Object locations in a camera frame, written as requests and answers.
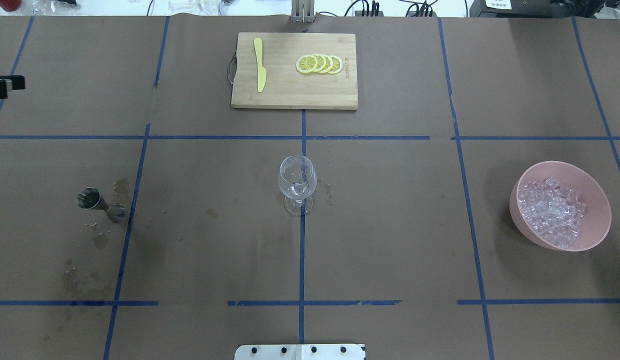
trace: black clamp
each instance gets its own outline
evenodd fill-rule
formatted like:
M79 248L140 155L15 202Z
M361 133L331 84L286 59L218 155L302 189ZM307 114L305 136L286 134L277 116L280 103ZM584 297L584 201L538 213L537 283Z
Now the black clamp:
M24 76L0 76L0 99L7 99L10 91L23 89L26 89L26 78Z

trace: lemon slice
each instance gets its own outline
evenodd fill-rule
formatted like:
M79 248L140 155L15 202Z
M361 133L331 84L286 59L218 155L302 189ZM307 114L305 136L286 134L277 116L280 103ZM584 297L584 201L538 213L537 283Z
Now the lemon slice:
M315 70L317 71L317 73L320 73L320 74L325 74L333 68L332 55L323 55L323 57L325 58L324 66L320 68L319 70Z
M319 60L315 55L303 55L296 60L296 70L301 74L312 73L318 64Z
M312 56L315 57L317 61L316 67L312 72L319 73L319 71L326 66L326 63L328 63L328 57L324 54L312 54Z
M336 73L339 73L339 71L342 70L342 68L344 67L344 62L339 56L330 55L329 58L330 58L330 62L332 63L332 66L330 70L328 70L327 73L330 75L335 75Z

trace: cutting board handle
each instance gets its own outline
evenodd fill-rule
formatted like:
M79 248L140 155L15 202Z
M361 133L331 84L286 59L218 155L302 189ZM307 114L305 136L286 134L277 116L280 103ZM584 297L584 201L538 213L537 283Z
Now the cutting board handle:
M234 62L234 75L230 78L230 69L232 68L232 63ZM237 51L234 52L234 55L230 58L230 62L228 62L228 69L225 71L225 76L228 78L231 86L235 86L235 76L237 76Z

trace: wine glass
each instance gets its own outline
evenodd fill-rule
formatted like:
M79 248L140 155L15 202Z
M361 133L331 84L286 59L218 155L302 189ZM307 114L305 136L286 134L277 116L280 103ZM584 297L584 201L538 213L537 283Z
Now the wine glass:
M303 155L286 157L278 169L278 188L285 195L285 209L300 217L312 209L312 193L317 188L317 173Z

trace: red object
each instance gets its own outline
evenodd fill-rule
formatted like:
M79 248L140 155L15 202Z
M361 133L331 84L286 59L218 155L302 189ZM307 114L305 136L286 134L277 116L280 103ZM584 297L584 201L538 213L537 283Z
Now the red object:
M0 0L0 7L7 12L13 12L22 6L22 0Z

